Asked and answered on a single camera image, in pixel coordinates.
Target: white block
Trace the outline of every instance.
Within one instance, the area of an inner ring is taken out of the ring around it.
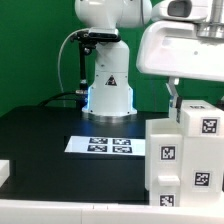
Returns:
[[[178,176],[158,176],[158,182],[161,187],[180,186],[180,179]]]
[[[0,160],[0,187],[9,177],[9,161]]]
[[[222,193],[224,138],[183,140],[180,206],[210,206]]]
[[[170,185],[165,186],[169,183],[164,185],[159,176],[180,176],[181,144],[182,135],[176,122],[171,119],[147,121],[145,187],[150,191],[150,205],[159,206],[168,201],[167,197],[170,197],[168,204],[179,204],[177,182],[170,180]]]
[[[189,137],[224,136],[224,111],[202,100],[184,100],[180,126]]]

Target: cable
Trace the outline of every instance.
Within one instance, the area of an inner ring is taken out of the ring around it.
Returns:
[[[61,93],[64,93],[64,87],[63,87],[63,83],[62,83],[62,79],[61,79],[61,56],[62,56],[62,52],[64,50],[64,47],[65,47],[65,44],[67,43],[67,41],[71,38],[71,36],[75,35],[76,33],[80,32],[80,31],[87,31],[89,29],[80,29],[80,30],[76,30],[72,33],[70,33],[64,40],[64,42],[62,43],[61,45],[61,48],[60,48],[60,51],[59,51],[59,54],[58,54],[58,64],[57,64],[57,69],[58,69],[58,81],[59,81],[59,85],[60,85],[60,90],[61,90]]]
[[[50,98],[47,99],[47,100],[44,100],[44,101],[40,102],[40,103],[38,104],[38,106],[46,106],[49,102],[51,102],[51,101],[53,101],[53,100],[75,100],[75,101],[78,101],[78,100],[85,100],[85,95],[83,95],[83,96],[79,96],[79,97],[74,98],[74,99],[65,99],[65,98],[64,98],[64,99],[59,99],[60,97],[68,96],[68,95],[75,95],[75,96],[78,96],[76,91],[59,93],[59,94],[57,94],[57,95],[54,95],[54,96],[50,97]]]

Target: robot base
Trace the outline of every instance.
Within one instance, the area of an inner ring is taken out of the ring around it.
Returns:
[[[82,112],[82,116],[84,119],[96,121],[96,122],[102,122],[102,123],[121,123],[121,122],[127,122],[127,121],[133,121],[136,120],[137,114],[129,114],[126,116],[101,116],[101,115],[95,115],[88,112]]]

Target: warning label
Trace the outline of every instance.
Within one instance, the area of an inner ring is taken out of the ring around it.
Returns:
[[[110,78],[108,79],[108,81],[106,82],[105,85],[107,85],[107,86],[117,86],[117,83],[116,83],[113,75],[110,76]]]

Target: black cable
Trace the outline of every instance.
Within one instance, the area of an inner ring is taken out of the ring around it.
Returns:
[[[62,98],[62,99],[59,99],[60,97],[62,97],[62,96],[68,96],[68,95],[75,95],[75,96],[77,96],[77,93],[76,93],[76,91],[70,91],[70,92],[64,92],[64,93],[59,93],[59,94],[57,94],[57,95],[54,95],[54,96],[52,96],[52,97],[50,97],[49,99],[47,99],[47,100],[43,100],[42,102],[40,102],[39,104],[38,104],[38,106],[46,106],[48,103],[50,103],[51,101],[54,101],[54,100],[66,100],[66,99],[64,99],[64,98]],[[77,98],[75,98],[75,99],[70,99],[70,100],[76,100],[76,101],[80,101],[80,100],[85,100],[85,95],[83,95],[83,96],[78,96]]]

